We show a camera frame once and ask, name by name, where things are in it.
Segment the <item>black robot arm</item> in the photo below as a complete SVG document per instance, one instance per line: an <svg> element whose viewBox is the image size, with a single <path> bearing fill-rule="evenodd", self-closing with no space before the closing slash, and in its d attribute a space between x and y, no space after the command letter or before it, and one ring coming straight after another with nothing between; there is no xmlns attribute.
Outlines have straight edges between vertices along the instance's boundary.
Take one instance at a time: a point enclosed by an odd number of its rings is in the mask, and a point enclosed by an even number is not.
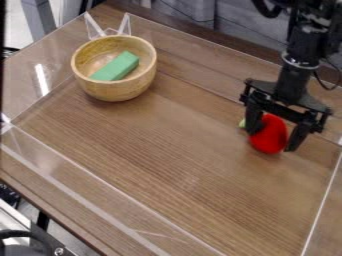
<svg viewBox="0 0 342 256"><path fill-rule="evenodd" d="M244 80L243 128L252 147L266 153L294 151L323 131L333 111L307 91L319 64L342 46L342 0L251 0L267 18L290 11L283 66L274 82Z"/></svg>

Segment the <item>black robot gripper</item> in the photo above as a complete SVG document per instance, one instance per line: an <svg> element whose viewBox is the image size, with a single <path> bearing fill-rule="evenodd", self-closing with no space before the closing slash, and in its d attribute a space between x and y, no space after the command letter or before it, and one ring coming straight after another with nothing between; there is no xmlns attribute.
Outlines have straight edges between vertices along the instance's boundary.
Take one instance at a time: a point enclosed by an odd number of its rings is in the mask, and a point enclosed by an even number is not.
<svg viewBox="0 0 342 256"><path fill-rule="evenodd" d="M295 99L290 99L287 94L279 95L275 82L247 78L244 85L239 101L246 106L247 133L254 135L264 128L262 117L268 112L296 124L284 148L286 152L295 151L310 133L323 131L331 109L307 91Z"/></svg>

